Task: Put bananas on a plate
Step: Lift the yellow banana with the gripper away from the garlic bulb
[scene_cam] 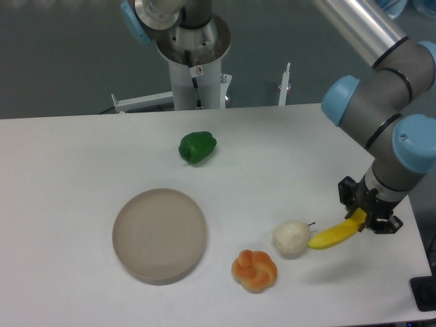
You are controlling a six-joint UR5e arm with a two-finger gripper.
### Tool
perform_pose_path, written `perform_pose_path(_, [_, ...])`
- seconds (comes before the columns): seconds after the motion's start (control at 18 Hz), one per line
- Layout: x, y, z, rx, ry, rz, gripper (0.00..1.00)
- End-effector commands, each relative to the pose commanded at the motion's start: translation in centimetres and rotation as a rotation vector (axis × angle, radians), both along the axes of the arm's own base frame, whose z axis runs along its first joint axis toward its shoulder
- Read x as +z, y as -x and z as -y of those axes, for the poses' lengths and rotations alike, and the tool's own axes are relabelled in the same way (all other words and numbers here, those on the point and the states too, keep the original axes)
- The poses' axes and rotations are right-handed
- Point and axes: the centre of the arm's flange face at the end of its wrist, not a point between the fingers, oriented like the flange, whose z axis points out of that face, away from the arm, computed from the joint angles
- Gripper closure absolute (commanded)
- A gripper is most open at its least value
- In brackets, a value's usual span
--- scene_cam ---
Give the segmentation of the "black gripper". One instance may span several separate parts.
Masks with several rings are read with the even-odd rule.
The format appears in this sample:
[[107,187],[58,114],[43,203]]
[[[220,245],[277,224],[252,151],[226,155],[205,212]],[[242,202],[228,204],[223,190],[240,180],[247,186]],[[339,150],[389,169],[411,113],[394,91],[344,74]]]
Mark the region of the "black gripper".
[[369,190],[364,182],[356,184],[353,178],[346,176],[339,182],[338,191],[339,201],[347,211],[346,219],[349,219],[358,208],[367,214],[358,232],[370,230],[374,234],[395,234],[403,227],[403,222],[393,214],[393,208],[397,203],[379,199],[379,191],[376,188]]

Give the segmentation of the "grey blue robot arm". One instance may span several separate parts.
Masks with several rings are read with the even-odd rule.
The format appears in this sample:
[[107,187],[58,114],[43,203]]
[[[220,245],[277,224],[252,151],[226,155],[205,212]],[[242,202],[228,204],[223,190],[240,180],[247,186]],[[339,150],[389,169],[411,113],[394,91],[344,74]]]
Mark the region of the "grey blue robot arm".
[[[361,181],[346,177],[339,197],[359,228],[394,234],[393,210],[435,168],[435,120],[402,109],[435,86],[435,45],[415,43],[374,1],[316,1],[316,8],[374,69],[366,81],[344,76],[326,92],[322,112],[374,160]],[[124,1],[121,15],[141,43],[155,42],[170,69],[177,110],[222,108],[221,60],[230,30],[210,1]]]

